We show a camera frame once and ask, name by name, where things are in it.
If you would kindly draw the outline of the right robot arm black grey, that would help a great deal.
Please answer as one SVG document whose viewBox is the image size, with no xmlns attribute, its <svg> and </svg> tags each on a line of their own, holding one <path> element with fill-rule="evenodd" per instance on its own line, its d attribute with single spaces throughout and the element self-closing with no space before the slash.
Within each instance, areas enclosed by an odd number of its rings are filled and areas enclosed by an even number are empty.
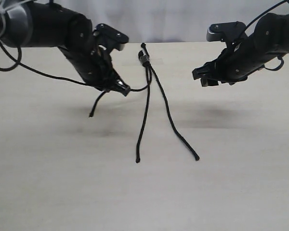
<svg viewBox="0 0 289 231">
<path fill-rule="evenodd" d="M 212 24 L 207 31 L 207 41 L 221 41 L 226 44 L 221 54 L 203 66 L 195 68 L 193 79 L 199 79 L 203 87 L 219 83 L 234 85 L 248 79 L 248 76 L 265 68 L 274 58 L 281 64 L 289 54 L 289 14 L 267 13 L 257 22 L 254 32 L 247 36 L 243 22 Z"/>
</svg>

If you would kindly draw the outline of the left robot arm black grey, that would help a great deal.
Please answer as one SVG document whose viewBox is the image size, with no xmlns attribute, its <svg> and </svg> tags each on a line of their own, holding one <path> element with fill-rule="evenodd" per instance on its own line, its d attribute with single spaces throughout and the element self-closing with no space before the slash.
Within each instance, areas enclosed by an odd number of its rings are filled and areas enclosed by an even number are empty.
<svg viewBox="0 0 289 231">
<path fill-rule="evenodd" d="M 0 1 L 0 45 L 11 48 L 58 48 L 83 83 L 127 96 L 131 88 L 113 67 L 112 50 L 129 37 L 107 24 L 93 26 L 85 15 L 52 0 Z"/>
</svg>

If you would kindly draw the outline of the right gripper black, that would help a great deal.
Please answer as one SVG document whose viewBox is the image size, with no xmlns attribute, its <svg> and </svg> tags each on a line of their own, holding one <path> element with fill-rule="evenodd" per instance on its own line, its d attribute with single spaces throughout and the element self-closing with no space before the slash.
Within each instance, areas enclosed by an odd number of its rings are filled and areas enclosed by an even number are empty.
<svg viewBox="0 0 289 231">
<path fill-rule="evenodd" d="M 234 85 L 247 80 L 249 75 L 261 70 L 276 57 L 277 53 L 270 49 L 257 48 L 255 37 L 249 36 L 237 49 L 224 49 L 215 60 L 195 68 L 192 76 L 194 80 L 200 79 L 202 87 L 214 87 L 219 83 Z"/>
</svg>

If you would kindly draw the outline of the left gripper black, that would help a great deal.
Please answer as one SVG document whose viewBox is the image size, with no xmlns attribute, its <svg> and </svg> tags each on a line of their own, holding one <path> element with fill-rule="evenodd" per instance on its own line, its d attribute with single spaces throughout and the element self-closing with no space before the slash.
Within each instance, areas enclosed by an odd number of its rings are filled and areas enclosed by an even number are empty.
<svg viewBox="0 0 289 231">
<path fill-rule="evenodd" d="M 130 86 L 117 79 L 111 56 L 103 49 L 77 50 L 64 46 L 59 46 L 58 49 L 86 85 L 105 92 L 119 92 L 125 97 L 130 93 Z"/>
</svg>

